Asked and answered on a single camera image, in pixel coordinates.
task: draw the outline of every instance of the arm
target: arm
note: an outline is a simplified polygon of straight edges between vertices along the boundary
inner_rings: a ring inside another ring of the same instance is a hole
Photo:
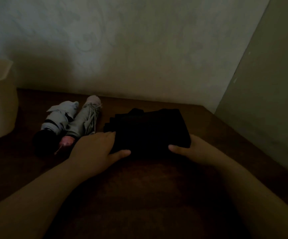
[[[254,238],[288,238],[288,205],[236,161],[191,135],[190,148],[169,149],[190,160],[214,166],[221,174],[245,225]]]
[[[109,155],[114,139],[112,132],[82,137],[69,159],[0,202],[0,238],[42,238],[76,186],[130,154]]]

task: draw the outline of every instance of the floral wallpaper pattern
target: floral wallpaper pattern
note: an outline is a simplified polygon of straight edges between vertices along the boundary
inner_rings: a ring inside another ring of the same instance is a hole
[[[0,0],[0,57],[24,88],[214,112],[269,0]]]

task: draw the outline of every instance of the stack of black fabric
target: stack of black fabric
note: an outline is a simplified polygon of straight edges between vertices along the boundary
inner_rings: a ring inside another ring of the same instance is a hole
[[[168,145],[190,147],[190,136],[178,109],[144,112],[134,108],[116,114],[104,126],[104,132],[116,132],[111,153],[129,149],[132,155],[167,155]]]

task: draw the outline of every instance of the green wall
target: green wall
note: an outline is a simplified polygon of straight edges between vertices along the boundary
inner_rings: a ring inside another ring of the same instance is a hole
[[[288,169],[288,0],[270,0],[215,115]]]

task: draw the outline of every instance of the brown wooden surface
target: brown wooden surface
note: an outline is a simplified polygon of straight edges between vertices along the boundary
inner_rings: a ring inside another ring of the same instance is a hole
[[[16,128],[0,138],[0,201],[62,157],[38,158],[31,139],[50,106],[87,96],[18,90]],[[249,169],[288,203],[288,172],[205,108],[101,97],[98,129],[132,108],[179,108],[190,133],[201,136]],[[247,230],[210,167],[182,159],[124,159],[76,188],[62,205],[46,238],[246,238]]]

